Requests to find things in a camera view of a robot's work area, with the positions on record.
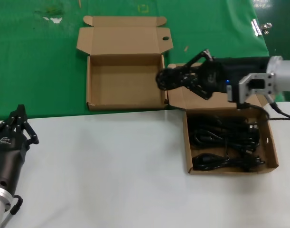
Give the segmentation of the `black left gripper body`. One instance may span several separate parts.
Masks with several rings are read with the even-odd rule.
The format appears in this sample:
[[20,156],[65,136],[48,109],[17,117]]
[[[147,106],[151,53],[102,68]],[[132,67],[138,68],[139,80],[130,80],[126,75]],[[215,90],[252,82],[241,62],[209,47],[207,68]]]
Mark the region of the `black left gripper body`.
[[0,125],[0,188],[14,193],[29,146],[20,125],[15,131]]

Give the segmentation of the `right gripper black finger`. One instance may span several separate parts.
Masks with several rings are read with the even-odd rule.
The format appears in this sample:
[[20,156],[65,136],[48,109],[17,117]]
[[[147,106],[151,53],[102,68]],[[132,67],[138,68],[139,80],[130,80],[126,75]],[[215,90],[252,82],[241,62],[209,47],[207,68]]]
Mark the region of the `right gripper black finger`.
[[182,80],[183,87],[187,88],[199,97],[208,100],[212,97],[212,92],[205,90],[197,77],[184,77]]
[[190,61],[187,62],[187,68],[192,67],[202,67],[204,63],[213,62],[213,57],[208,49],[205,49],[193,57]]

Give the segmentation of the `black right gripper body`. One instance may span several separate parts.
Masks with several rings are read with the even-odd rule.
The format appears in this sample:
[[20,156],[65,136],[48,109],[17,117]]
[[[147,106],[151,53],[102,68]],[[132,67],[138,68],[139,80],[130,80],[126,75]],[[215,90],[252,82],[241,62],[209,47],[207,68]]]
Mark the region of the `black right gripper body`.
[[270,57],[215,58],[205,61],[197,70],[197,81],[207,93],[226,93],[227,85],[235,85],[251,73],[266,73]]

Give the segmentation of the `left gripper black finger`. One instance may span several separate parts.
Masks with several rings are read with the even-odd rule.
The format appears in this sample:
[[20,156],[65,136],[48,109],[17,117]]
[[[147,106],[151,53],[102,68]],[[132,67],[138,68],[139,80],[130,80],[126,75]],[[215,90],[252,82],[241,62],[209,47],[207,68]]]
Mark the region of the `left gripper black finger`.
[[17,127],[16,132],[23,135],[27,140],[27,145],[39,144],[39,139],[33,128],[28,123],[28,116],[25,106],[19,104],[17,107]]
[[3,130],[12,130],[17,121],[17,110],[12,111],[8,118],[0,123],[0,133]]

